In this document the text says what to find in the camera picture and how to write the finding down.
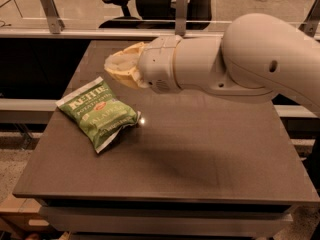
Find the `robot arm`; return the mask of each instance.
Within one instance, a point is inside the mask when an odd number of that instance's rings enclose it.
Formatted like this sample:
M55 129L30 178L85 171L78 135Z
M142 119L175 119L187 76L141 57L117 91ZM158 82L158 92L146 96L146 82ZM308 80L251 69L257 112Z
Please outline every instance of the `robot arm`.
M272 16L242 16L222 38L159 37L137 68L158 93L198 89L240 102L280 93L320 116L320 44Z

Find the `green chip bag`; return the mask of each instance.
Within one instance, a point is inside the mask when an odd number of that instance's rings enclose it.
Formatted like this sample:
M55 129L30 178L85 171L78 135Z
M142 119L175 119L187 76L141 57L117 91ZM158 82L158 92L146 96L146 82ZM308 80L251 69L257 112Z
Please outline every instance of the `green chip bag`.
M135 125L140 113L116 99L98 77L56 102L92 141L97 153L117 136L121 129Z

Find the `floor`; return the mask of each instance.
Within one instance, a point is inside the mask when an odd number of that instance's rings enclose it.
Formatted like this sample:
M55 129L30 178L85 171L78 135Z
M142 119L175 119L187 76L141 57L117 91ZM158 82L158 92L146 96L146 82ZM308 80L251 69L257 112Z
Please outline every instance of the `floor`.
M17 27L46 27L46 21L38 0L16 0L15 3L0 0L0 19ZM68 28L77 26L95 29L108 17L121 15L117 7L107 7L100 0L58 0L57 6ZM292 24L300 24L314 0L214 0L213 18L218 21L207 30L225 30L230 21L248 12L263 12L277 16ZM131 10L135 15L134 5ZM32 155L41 133L34 133L35 140L22 150L23 139L18 132L0 132L0 202L11 193L28 159ZM292 140L302 156L311 152L312 141ZM309 240L320 221L319 207L300 207L294 214L294 222L274 238L276 240Z

